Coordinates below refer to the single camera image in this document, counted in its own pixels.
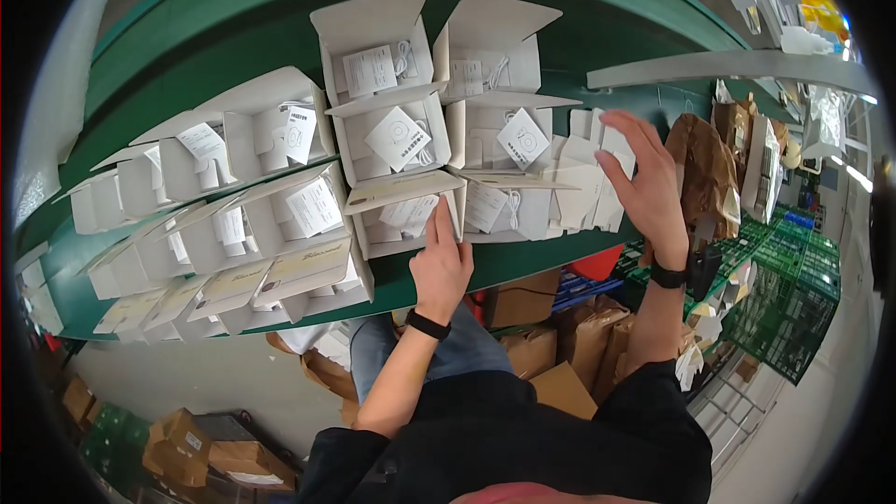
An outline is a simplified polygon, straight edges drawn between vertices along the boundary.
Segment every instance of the yellow object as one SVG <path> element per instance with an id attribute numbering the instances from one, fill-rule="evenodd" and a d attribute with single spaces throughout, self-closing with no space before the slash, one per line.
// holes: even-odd
<path id="1" fill-rule="evenodd" d="M 802 0 L 802 3 L 807 22 L 815 22 L 819 28 L 834 32 L 841 43 L 849 39 L 849 30 L 843 25 L 843 14 L 834 0 Z"/>

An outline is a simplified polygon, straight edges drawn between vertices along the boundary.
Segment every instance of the left hand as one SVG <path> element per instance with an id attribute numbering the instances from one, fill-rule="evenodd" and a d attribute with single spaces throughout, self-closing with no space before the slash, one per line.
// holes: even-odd
<path id="1" fill-rule="evenodd" d="M 454 242 L 451 211 L 444 196 L 427 220 L 427 246 L 408 266 L 417 286 L 415 311 L 447 325 L 473 274 L 473 246 L 466 241 Z"/>

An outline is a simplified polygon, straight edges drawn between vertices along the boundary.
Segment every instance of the right hand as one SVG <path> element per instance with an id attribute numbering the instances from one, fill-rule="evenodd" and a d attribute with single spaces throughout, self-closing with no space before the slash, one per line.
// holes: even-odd
<path id="1" fill-rule="evenodd" d="M 473 246 L 455 243 L 448 201 L 442 196 L 427 220 L 427 246 L 410 260 L 419 315 L 447 325 L 473 274 Z"/>
<path id="2" fill-rule="evenodd" d="M 638 164 L 638 174 L 630 181 L 614 155 L 604 151 L 594 153 L 616 189 L 619 202 L 634 227 L 652 245 L 657 263 L 666 270 L 685 270 L 690 248 L 672 155 L 653 125 L 629 112 L 605 112 L 600 122 L 625 136 Z"/>

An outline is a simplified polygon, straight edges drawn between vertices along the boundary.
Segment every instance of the person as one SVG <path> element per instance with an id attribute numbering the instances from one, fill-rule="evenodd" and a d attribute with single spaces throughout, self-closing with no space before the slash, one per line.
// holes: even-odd
<path id="1" fill-rule="evenodd" d="M 600 116 L 628 140 L 629 180 L 597 152 L 655 262 L 686 269 L 689 251 L 675 163 L 647 121 Z M 409 263 L 418 316 L 451 324 L 443 342 L 391 316 L 352 322 L 351 367 L 360 410 L 351 429 L 315 438 L 300 502 L 706 502 L 712 447 L 689 415 L 675 376 L 684 287 L 651 281 L 628 344 L 623 379 L 592 420 L 536 402 L 503 348 L 461 303 L 472 248 L 455 243 L 444 199 L 427 244 Z"/>

